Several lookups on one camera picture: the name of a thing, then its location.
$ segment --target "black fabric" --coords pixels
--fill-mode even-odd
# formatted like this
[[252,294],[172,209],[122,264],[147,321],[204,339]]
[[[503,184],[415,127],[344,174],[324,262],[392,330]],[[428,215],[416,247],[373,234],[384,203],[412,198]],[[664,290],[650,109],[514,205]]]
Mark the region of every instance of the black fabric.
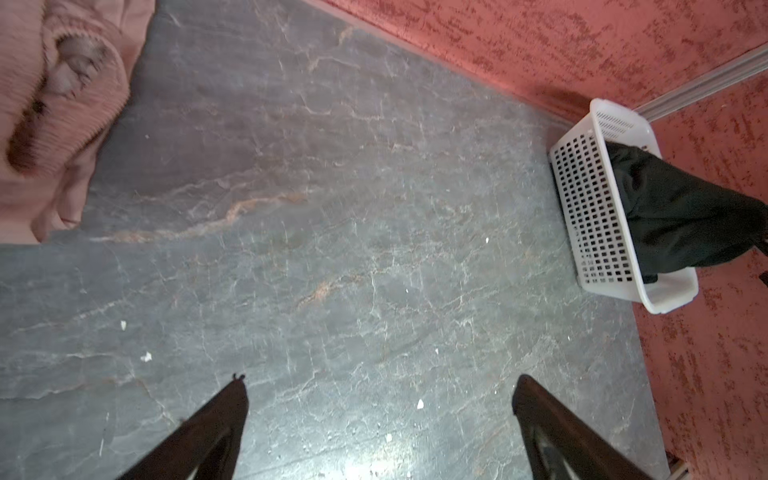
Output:
[[763,241],[768,207],[664,163],[606,142],[644,278],[730,261]]

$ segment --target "floor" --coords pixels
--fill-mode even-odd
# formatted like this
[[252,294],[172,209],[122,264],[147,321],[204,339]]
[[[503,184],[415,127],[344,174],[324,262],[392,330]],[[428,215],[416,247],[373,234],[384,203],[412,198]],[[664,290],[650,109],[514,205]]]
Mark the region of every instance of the floor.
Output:
[[[654,122],[672,164],[768,202],[768,72]],[[700,293],[669,315],[638,309],[667,449],[694,478],[768,478],[768,257],[699,269]]]
[[238,478],[529,478],[523,372],[665,477],[557,125],[297,0],[161,2],[81,229],[0,248],[0,477],[113,478],[234,372]]

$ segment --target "wall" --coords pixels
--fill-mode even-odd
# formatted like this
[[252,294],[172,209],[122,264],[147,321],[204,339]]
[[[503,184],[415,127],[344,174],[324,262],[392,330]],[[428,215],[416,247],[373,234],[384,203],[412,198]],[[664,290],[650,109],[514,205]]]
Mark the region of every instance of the wall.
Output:
[[[662,154],[768,202],[768,72],[654,122]],[[768,478],[768,258],[755,249],[699,269],[700,293],[669,315],[635,308],[667,449],[694,478]]]
[[768,42],[768,2],[749,0],[310,2],[572,120],[591,98],[637,107]]

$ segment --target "laundry basket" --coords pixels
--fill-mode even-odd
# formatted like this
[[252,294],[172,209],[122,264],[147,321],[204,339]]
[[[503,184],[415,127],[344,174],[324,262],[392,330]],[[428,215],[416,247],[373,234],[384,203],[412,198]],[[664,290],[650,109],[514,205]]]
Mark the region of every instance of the laundry basket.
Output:
[[550,149],[579,283],[589,292],[642,302],[650,313],[669,312],[699,293],[696,270],[660,273],[656,283],[643,284],[605,141],[661,156],[644,118],[600,98]]

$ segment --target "baseboard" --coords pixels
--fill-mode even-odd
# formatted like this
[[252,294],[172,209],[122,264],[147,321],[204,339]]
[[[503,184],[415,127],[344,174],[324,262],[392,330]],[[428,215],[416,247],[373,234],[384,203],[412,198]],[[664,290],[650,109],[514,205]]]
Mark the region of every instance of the baseboard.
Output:
[[648,121],[658,120],[766,69],[768,69],[768,43],[649,101],[635,111],[646,117]]

